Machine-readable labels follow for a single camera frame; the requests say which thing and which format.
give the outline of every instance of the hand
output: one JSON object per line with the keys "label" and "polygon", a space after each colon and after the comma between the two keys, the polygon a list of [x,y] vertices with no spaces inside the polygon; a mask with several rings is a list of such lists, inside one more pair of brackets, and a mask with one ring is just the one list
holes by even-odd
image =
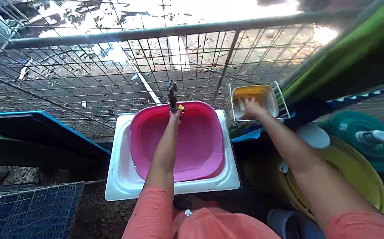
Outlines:
{"label": "hand", "polygon": [[255,98],[244,99],[245,104],[245,115],[244,118],[257,118],[258,115],[264,114],[267,112],[265,107],[260,106],[258,102],[255,101]]}
{"label": "hand", "polygon": [[180,124],[180,117],[184,114],[185,112],[183,112],[182,109],[178,109],[177,112],[175,114],[173,114],[171,111],[170,111],[170,121],[172,122],[177,122]]}

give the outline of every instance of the orange shirt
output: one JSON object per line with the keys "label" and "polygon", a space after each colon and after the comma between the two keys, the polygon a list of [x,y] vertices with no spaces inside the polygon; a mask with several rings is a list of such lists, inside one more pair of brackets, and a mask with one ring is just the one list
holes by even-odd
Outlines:
{"label": "orange shirt", "polygon": [[[384,216],[370,212],[348,212],[333,216],[327,239],[384,238]],[[156,187],[142,191],[127,224],[124,239],[236,239],[280,237],[267,225],[245,214],[220,208],[202,208],[189,217],[180,213],[173,220],[173,205],[167,192]]]}

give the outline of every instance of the wooden plank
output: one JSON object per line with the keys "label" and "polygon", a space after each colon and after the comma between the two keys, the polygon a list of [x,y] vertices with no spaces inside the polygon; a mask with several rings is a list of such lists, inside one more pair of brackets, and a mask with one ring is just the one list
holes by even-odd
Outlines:
{"label": "wooden plank", "polygon": [[174,68],[178,71],[190,71],[189,57],[186,55],[186,47],[179,36],[167,37]]}

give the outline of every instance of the teal lid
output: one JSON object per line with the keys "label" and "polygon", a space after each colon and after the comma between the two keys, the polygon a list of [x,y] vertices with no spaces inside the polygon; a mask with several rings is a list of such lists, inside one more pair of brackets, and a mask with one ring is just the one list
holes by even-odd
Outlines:
{"label": "teal lid", "polygon": [[346,140],[377,171],[384,171],[384,124],[379,120],[355,111],[342,111],[319,126],[328,134]]}

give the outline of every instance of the white plastic lid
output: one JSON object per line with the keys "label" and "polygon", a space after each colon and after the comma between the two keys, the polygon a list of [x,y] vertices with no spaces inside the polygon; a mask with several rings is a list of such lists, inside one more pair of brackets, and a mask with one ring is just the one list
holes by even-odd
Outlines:
{"label": "white plastic lid", "polygon": [[312,148],[327,148],[330,145],[329,135],[316,125],[305,125],[296,134]]}

